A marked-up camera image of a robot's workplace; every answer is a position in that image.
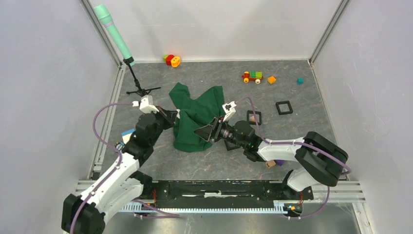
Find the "green fabric garment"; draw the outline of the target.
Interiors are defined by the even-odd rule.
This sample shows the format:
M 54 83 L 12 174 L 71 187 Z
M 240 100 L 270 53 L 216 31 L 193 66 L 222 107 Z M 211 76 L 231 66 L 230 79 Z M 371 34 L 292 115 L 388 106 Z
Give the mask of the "green fabric garment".
M 194 131 L 225 114 L 222 108 L 225 102 L 223 87 L 213 86 L 198 98 L 192 99 L 188 87 L 177 83 L 169 92 L 169 97 L 179 111 L 179 117 L 173 126 L 174 148 L 186 153 L 202 152 L 210 148 L 212 143 L 204 141 Z

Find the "black display frame box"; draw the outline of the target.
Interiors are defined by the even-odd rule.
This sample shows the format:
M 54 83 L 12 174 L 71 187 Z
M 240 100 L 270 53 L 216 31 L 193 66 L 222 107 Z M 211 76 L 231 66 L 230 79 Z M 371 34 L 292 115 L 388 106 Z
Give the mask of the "black display frame box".
M 252 116 L 254 116 L 255 117 L 255 119 L 256 119 L 256 122 L 251 122 L 250 121 L 250 118 L 252 117 Z M 253 111 L 253 110 L 248 110 L 247 111 L 247 122 L 250 124 L 250 125 L 258 125 L 258 126 L 261 126 L 261 124 L 262 124 L 262 113 L 260 112 L 260 111 Z

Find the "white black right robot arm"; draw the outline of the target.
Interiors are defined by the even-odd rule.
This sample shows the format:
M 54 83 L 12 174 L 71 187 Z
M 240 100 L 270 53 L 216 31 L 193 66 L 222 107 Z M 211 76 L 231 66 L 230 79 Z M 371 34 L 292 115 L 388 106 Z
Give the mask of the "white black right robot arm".
M 294 161 L 299 169 L 290 172 L 281 186 L 282 195 L 294 199 L 305 188 L 323 184 L 334 187 L 341 175 L 350 172 L 346 166 L 348 154 L 317 132 L 292 140 L 263 139 L 247 121 L 233 126 L 219 118 L 194 133 L 207 142 L 221 139 L 243 149 L 244 155 L 253 162 Z

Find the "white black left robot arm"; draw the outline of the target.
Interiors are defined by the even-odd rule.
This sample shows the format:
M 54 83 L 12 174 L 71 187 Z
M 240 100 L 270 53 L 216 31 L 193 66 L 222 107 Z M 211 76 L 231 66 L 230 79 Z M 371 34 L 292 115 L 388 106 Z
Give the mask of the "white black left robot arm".
M 110 219 L 134 198 L 152 195 L 151 177 L 139 172 L 161 133 L 174 126 L 179 112 L 156 107 L 142 114 L 110 168 L 81 194 L 63 202 L 62 230 L 70 234 L 101 234 Z

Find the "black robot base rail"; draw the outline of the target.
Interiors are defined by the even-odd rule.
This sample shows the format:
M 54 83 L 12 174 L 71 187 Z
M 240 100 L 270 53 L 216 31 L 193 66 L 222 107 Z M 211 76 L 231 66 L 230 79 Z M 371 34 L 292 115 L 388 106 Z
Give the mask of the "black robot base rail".
M 311 187 L 296 192 L 276 180 L 153 180 L 140 171 L 130 178 L 144 186 L 138 199 L 153 200 L 158 209 L 271 208 L 274 201 L 314 198 Z

